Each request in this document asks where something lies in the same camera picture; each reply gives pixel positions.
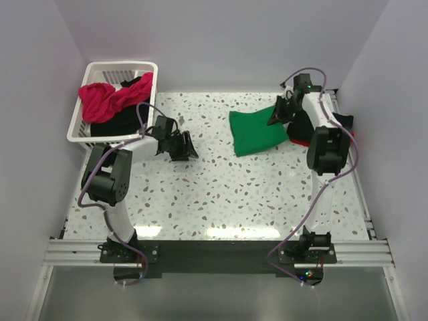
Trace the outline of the green t-shirt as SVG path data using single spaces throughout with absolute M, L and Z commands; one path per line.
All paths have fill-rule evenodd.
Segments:
M 274 107 L 270 106 L 257 112 L 231 111 L 229 113 L 229 125 L 236 156 L 257 154 L 289 139 L 281 123 L 268 125 L 273 111 Z

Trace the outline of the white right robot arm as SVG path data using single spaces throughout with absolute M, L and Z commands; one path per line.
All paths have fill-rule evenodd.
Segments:
M 305 113 L 312 126 L 312 135 L 306 163 L 312 171 L 312 197 L 308 213 L 297 226 L 309 235 L 326 235 L 331 230 L 331 208 L 336 181 L 347 175 L 342 170 L 346 166 L 348 149 L 354 139 L 349 130 L 336 119 L 329 105 L 331 99 L 324 95 L 326 74 L 323 84 L 312 83 L 308 70 L 320 72 L 316 68 L 303 68 L 293 73 L 292 89 L 286 82 L 281 84 L 284 93 L 277 97 L 274 111 L 267 125 L 295 123 L 295 115 Z

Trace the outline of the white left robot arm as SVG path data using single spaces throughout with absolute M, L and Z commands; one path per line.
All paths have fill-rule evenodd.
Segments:
M 123 262 L 132 262 L 138 256 L 138 246 L 133 242 L 136 230 L 125 204 L 132 166 L 162 153 L 167 153 L 172 161 L 199 157 L 190 132 L 181 131 L 177 122 L 166 116 L 159 116 L 154 126 L 144 124 L 135 138 L 116 144 L 98 143 L 90 153 L 78 206 L 102 210 L 108 239 L 117 243 L 114 253 Z

